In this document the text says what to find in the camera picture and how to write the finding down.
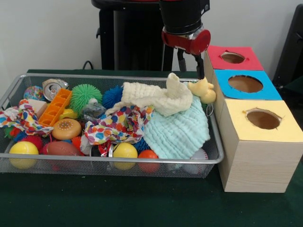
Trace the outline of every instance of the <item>stacked wooden boxes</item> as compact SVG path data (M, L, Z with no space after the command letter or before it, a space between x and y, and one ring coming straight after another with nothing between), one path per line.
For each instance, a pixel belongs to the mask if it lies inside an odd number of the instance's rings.
M303 132L250 47L210 46L205 76L225 149L226 192L285 192L303 154Z

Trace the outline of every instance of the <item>wire mesh basket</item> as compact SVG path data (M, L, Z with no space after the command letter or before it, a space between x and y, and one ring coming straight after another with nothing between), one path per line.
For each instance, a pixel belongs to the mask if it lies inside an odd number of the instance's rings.
M24 91L30 86L42 86L47 79L63 79L70 89L78 84L91 84L102 93L124 82L139 82L148 85L166 86L166 78L138 78L88 75L60 74L25 74L17 77L10 85L2 99L0 107L4 110L17 106L23 98ZM9 154L14 141L5 138L4 129L0 129L0 172L2 173L32 173L32 174L69 174L69 175L120 175L120 176L157 176L157 177L194 177L205 178L213 166L223 159L223 147L218 127L213 114L209 116L211 139L203 145L208 160L183 159L145 159L145 158L114 158L114 157L81 157L81 156L51 156L51 155L19 155ZM34 160L35 165L29 169L17 169L10 163L10 158L20 162ZM122 170L117 165L131 165L132 168ZM154 173L142 171L157 167Z

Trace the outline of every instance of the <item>orange ice cube tray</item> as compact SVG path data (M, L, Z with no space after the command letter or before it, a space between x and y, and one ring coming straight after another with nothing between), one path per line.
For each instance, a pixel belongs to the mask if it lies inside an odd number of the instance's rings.
M70 100L71 91L61 88L39 118L40 125L46 127L53 126L59 119L59 116L63 113L65 107L70 103Z

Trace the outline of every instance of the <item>yellow ball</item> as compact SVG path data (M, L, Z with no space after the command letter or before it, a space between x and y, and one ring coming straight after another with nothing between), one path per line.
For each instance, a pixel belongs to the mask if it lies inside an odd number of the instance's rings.
M120 143L114 146L113 157L137 158L138 152L130 143ZM115 167L121 170L131 169L135 162L115 162Z
M22 141L12 146L9 153L22 155L38 155L39 151L33 143ZM18 169L29 169L37 162L36 159L24 158L10 158L9 161L14 167Z

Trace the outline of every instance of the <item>white knit cloth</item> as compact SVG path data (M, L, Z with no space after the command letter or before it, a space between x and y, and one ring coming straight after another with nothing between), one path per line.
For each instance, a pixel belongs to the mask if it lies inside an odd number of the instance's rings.
M170 73L166 80L166 88L140 83L123 85L121 102L106 111L106 115L120 110L124 106L136 105L143 108L153 105L155 110L164 116L170 116L190 108L193 95L187 86L180 82L176 74Z

